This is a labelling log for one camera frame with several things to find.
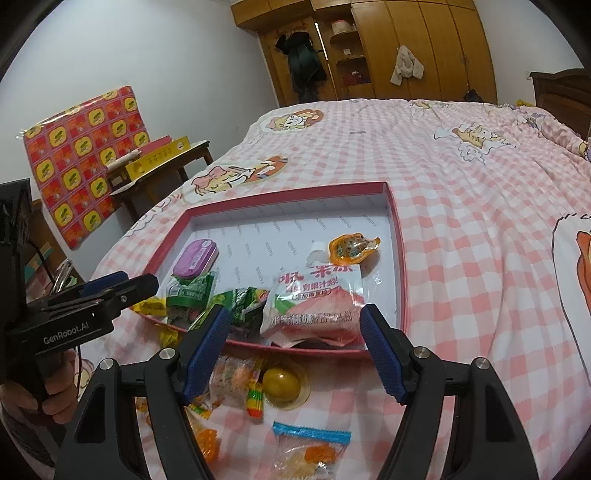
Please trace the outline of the orange jelly cup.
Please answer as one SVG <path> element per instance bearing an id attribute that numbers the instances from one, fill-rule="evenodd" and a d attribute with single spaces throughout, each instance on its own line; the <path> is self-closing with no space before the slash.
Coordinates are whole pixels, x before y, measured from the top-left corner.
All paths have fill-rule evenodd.
<path id="1" fill-rule="evenodd" d="M 343 234 L 329 242 L 329 261 L 338 266 L 359 265 L 380 245 L 379 237 L 367 239 L 362 233 Z"/>

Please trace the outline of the green crumpled snack packet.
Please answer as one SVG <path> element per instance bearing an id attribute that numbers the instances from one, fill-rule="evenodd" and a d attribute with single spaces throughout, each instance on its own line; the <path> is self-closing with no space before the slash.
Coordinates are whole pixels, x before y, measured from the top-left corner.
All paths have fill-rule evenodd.
<path id="1" fill-rule="evenodd" d="M 259 333 L 263 323 L 263 309 L 269 291 L 256 287 L 238 288 L 218 293 L 211 298 L 206 313 L 221 305 L 230 313 L 231 331 L 240 337 L 252 337 Z"/>

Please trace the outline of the dark hanging coat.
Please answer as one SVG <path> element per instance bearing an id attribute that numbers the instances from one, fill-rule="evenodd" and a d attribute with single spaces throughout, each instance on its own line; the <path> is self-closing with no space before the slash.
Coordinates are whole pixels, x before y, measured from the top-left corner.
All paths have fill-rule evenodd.
<path id="1" fill-rule="evenodd" d="M 287 56 L 291 83 L 301 103 L 318 101 L 318 85 L 328 80 L 318 51 L 307 31 L 283 34 L 276 40 L 276 49 Z"/>

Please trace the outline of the red yellow patterned wrapping sheet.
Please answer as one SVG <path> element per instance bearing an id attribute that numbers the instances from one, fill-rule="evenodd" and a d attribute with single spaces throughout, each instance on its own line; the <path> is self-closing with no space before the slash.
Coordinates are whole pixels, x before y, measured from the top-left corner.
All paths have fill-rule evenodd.
<path id="1" fill-rule="evenodd" d="M 115 210 L 107 165 L 149 135 L 132 88 L 123 86 L 37 123 L 23 142 L 41 199 L 74 250 Z"/>

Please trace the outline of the wooden wardrobe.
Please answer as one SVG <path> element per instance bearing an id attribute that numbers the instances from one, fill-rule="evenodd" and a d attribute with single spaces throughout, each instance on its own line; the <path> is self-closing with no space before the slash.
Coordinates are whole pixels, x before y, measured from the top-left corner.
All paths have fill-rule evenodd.
<path id="1" fill-rule="evenodd" d="M 488 41 L 472 1 L 235 1 L 280 105 L 315 100 L 494 103 Z"/>

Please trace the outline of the beige hanging cloth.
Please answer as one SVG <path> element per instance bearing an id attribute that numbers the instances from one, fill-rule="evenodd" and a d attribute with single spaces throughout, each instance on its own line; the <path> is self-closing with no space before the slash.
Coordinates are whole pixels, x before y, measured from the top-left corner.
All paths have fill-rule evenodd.
<path id="1" fill-rule="evenodd" d="M 401 86 L 404 79 L 421 80 L 424 76 L 425 67 L 413 52 L 406 46 L 401 45 L 398 48 L 396 64 L 390 82 L 394 86 Z"/>

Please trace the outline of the metal spring clip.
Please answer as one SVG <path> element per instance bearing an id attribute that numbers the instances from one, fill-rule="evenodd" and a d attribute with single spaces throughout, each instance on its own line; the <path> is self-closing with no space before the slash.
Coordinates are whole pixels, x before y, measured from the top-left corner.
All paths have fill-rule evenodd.
<path id="1" fill-rule="evenodd" d="M 71 260 L 64 259 L 56 271 L 56 276 L 53 280 L 52 288 L 50 290 L 51 295 L 60 293 L 67 287 L 72 271 L 73 264 Z"/>

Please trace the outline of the dark wooden headboard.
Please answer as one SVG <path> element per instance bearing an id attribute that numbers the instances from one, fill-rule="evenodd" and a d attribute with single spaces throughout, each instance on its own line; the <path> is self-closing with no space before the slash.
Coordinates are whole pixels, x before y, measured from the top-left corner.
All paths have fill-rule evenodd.
<path id="1" fill-rule="evenodd" d="M 591 78 L 585 69 L 558 73 L 531 72 L 536 106 L 570 127 L 583 139 L 590 135 Z"/>

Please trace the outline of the orange snack packet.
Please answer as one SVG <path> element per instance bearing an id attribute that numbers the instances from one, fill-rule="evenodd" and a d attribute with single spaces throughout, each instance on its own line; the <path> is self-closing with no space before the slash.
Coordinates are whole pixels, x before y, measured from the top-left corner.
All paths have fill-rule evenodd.
<path id="1" fill-rule="evenodd" d="M 205 462 L 207 464 L 214 463 L 218 458 L 219 445 L 221 444 L 217 438 L 217 431 L 207 428 L 201 421 L 201 417 L 189 407 L 185 407 L 184 410 Z"/>

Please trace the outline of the pink white jelly pouch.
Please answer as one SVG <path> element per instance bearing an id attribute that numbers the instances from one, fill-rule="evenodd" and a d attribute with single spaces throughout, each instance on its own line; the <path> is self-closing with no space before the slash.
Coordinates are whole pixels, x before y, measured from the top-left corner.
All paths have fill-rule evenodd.
<path id="1" fill-rule="evenodd" d="M 277 278 L 267 295 L 260 335 L 280 348 L 304 342 L 359 346 L 363 306 L 358 265 L 320 264 L 290 271 Z"/>

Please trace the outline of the purple candy tin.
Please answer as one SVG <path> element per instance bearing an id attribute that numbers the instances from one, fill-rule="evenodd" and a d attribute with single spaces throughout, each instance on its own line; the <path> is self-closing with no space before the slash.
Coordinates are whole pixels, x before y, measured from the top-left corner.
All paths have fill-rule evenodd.
<path id="1" fill-rule="evenodd" d="M 211 239 L 190 242 L 173 266 L 172 275 L 190 279 L 207 273 L 218 256 L 216 243 Z"/>

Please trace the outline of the red shallow cardboard box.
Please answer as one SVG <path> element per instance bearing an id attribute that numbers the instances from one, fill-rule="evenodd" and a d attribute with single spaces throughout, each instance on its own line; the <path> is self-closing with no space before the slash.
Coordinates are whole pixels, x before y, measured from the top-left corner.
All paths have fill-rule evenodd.
<path id="1" fill-rule="evenodd" d="M 400 222 L 385 182 L 317 186 L 201 204 L 184 210 L 149 257 L 145 272 L 166 285 L 186 246 L 211 239 L 218 292 L 269 288 L 280 274 L 304 265 L 312 247 L 346 233 L 382 241 L 363 263 L 363 298 L 390 326 L 405 329 L 408 295 Z"/>

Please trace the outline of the yellow candy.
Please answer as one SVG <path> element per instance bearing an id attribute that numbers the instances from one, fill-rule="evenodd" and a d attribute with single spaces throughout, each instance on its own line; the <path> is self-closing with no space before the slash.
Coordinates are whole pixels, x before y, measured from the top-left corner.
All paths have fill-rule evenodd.
<path id="1" fill-rule="evenodd" d="M 131 306 L 131 310 L 137 314 L 165 318 L 167 316 L 166 300 L 151 297 Z"/>

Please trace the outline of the yellow flat box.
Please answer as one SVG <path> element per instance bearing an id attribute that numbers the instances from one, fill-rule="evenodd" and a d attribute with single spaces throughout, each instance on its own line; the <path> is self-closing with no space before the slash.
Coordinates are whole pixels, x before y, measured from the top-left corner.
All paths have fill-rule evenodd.
<path id="1" fill-rule="evenodd" d="M 134 181 L 188 149 L 190 149 L 190 142 L 187 136 L 177 139 L 166 136 L 150 142 L 140 148 L 138 158 L 125 166 L 128 177 Z"/>

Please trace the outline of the yellow jelly cup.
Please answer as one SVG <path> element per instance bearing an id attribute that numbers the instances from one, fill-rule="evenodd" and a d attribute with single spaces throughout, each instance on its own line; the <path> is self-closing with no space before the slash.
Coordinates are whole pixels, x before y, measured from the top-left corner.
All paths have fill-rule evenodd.
<path id="1" fill-rule="evenodd" d="M 296 409 L 311 395 L 310 380 L 304 370 L 273 366 L 263 373 L 263 396 L 276 408 Z"/>

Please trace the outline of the blue edged clear snack packet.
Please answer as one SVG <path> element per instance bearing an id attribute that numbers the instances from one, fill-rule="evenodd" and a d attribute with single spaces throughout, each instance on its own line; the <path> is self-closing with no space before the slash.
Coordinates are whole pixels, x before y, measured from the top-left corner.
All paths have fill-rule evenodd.
<path id="1" fill-rule="evenodd" d="M 273 423 L 276 454 L 270 479 L 335 479 L 339 462 L 351 442 L 348 431 Z"/>

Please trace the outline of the clear cracker packet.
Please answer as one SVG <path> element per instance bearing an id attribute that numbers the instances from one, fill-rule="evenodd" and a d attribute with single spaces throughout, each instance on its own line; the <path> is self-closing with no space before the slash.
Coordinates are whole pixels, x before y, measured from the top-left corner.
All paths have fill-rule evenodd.
<path id="1" fill-rule="evenodd" d="M 245 409 L 250 383 L 256 379 L 256 360 L 221 356 L 209 379 L 209 392 L 215 406 Z"/>

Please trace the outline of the dark wooden side table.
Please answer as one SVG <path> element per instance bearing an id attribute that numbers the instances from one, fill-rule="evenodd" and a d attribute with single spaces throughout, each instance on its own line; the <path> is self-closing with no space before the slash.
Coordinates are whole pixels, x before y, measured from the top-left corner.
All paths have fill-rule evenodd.
<path id="1" fill-rule="evenodd" d="M 140 218 L 140 214 L 135 208 L 133 199 L 139 195 L 146 195 L 150 200 L 151 205 L 154 206 L 161 200 L 161 197 L 158 196 L 157 192 L 154 190 L 156 185 L 163 180 L 168 179 L 172 174 L 178 174 L 181 182 L 184 183 L 188 179 L 184 166 L 193 160 L 202 158 L 206 165 L 211 165 L 213 158 L 211 157 L 208 147 L 208 140 L 202 140 L 190 144 L 190 149 L 173 157 L 134 181 L 129 179 L 125 166 L 139 157 L 140 149 L 133 151 L 133 154 L 135 155 L 134 158 L 123 156 L 116 161 L 111 162 L 107 166 L 106 173 L 107 180 L 111 186 L 110 197 L 115 208 L 124 205 L 132 221 L 136 222 Z"/>

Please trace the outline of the pink checkered bed cover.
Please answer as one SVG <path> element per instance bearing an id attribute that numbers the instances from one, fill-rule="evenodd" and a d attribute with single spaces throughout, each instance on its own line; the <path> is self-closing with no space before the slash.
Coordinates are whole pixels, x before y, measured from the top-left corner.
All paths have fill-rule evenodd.
<path id="1" fill-rule="evenodd" d="M 347 100 L 276 109 L 217 161 L 280 156 L 267 180 L 199 194 L 184 183 L 101 259 L 96 276 L 138 274 L 191 207 L 266 193 L 384 183 L 403 247 L 404 328 L 440 357 L 488 358 L 541 478 L 590 427 L 590 315 L 576 235 L 590 228 L 590 144 L 536 107 Z"/>

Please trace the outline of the colourful striped candy packet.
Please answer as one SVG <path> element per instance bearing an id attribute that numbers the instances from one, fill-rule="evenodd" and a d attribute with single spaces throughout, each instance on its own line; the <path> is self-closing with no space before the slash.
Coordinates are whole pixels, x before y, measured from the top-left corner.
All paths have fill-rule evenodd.
<path id="1" fill-rule="evenodd" d="M 260 422 L 263 420 L 263 360 L 256 359 L 253 366 L 252 375 L 249 379 L 249 391 L 247 391 L 245 410 L 247 415 L 253 420 Z"/>

